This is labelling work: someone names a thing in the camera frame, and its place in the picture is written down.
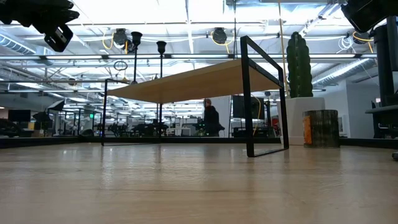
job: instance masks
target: wooden floor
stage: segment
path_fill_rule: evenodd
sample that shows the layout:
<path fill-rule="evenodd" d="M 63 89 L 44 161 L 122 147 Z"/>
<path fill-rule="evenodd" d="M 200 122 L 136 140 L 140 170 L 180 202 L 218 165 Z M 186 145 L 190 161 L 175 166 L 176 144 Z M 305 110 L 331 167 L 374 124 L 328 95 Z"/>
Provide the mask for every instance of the wooden floor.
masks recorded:
<path fill-rule="evenodd" d="M 398 223 L 393 150 L 292 147 L 250 159 L 242 149 L 3 149 L 0 223 Z"/>

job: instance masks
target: potted cactus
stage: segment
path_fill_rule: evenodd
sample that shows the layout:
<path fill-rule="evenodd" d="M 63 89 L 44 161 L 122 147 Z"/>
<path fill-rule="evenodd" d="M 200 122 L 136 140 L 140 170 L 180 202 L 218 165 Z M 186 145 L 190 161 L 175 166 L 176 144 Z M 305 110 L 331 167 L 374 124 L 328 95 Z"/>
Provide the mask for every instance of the potted cactus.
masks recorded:
<path fill-rule="evenodd" d="M 325 99 L 313 97 L 310 51 L 305 39 L 294 32 L 287 46 L 290 99 L 286 99 L 287 127 L 291 145 L 303 145 L 303 112 L 324 110 Z"/>

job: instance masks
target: yellow cable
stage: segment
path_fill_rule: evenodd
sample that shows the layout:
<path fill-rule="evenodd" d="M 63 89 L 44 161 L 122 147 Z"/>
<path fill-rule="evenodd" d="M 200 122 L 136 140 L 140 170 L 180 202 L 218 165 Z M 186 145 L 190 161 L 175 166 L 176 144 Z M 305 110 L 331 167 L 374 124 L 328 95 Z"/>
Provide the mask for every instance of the yellow cable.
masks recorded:
<path fill-rule="evenodd" d="M 254 136 L 254 134 L 255 134 L 256 131 L 257 131 L 257 127 L 258 127 L 258 125 L 259 125 L 259 121 L 258 121 L 258 120 L 260 120 L 261 102 L 260 102 L 260 100 L 259 100 L 257 97 L 255 97 L 253 94 L 252 94 L 252 96 L 259 102 L 259 116 L 257 117 L 256 127 L 254 128 L 254 132 L 253 132 L 253 136 Z"/>
<path fill-rule="evenodd" d="M 213 33 L 214 33 L 214 31 L 211 31 L 211 34 L 210 34 L 211 40 L 212 40 L 216 45 L 225 46 L 225 47 L 226 47 L 226 51 L 227 51 L 227 53 L 229 54 L 228 45 L 231 44 L 231 43 L 234 41 L 234 39 L 235 39 L 235 33 L 233 33 L 234 35 L 232 36 L 232 40 L 231 40 L 229 43 L 225 43 L 225 44 L 219 44 L 219 43 L 215 42 L 215 41 L 214 41 L 214 38 L 213 38 Z"/>
<path fill-rule="evenodd" d="M 278 0 L 278 5 L 279 5 L 279 28 L 280 28 L 280 42 L 282 43 L 282 62 L 284 64 L 284 80 L 285 80 L 285 88 L 286 88 L 286 94 L 287 98 L 290 97 L 290 91 L 289 91 L 289 86 L 287 84 L 287 76 L 286 76 L 286 58 L 285 58 L 285 44 L 284 44 L 284 29 L 283 29 L 283 22 L 282 22 L 282 13 L 280 9 L 280 1 Z"/>
<path fill-rule="evenodd" d="M 357 40 L 362 40 L 362 41 L 365 41 L 365 42 L 373 41 L 372 39 L 362 39 L 362 38 L 356 37 L 356 36 L 355 36 L 356 33 L 357 33 L 356 31 L 353 32 L 353 37 L 354 37 L 355 39 L 357 39 Z"/>
<path fill-rule="evenodd" d="M 373 49 L 372 49 L 372 45 L 371 45 L 370 41 L 368 42 L 368 44 L 369 44 L 369 48 L 371 49 L 371 52 L 373 54 Z"/>
<path fill-rule="evenodd" d="M 104 48 L 106 48 L 106 49 L 108 49 L 108 50 L 111 50 L 111 48 L 113 47 L 113 37 L 114 37 L 114 33 L 112 33 L 112 42 L 111 42 L 111 46 L 108 47 L 108 46 L 105 44 L 105 32 L 104 32 L 104 36 L 103 36 L 103 38 L 102 38 L 102 44 L 104 45 Z"/>

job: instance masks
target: cactus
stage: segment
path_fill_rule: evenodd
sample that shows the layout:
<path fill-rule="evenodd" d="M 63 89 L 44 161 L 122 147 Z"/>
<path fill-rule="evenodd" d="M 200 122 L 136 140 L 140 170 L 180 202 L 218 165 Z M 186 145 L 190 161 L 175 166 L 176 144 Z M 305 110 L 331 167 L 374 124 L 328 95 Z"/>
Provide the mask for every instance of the cactus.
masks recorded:
<path fill-rule="evenodd" d="M 305 39 L 294 32 L 287 46 L 290 97 L 313 97 L 310 50 Z"/>

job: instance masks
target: orange label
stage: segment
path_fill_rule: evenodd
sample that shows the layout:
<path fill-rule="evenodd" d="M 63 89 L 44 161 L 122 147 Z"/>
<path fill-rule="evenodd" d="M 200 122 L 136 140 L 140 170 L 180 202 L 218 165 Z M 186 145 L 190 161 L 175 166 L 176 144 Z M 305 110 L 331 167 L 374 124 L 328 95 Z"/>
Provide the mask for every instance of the orange label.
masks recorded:
<path fill-rule="evenodd" d="M 304 143 L 312 144 L 312 136 L 311 136 L 311 119 L 309 116 L 305 116 L 303 119 L 304 125 Z"/>

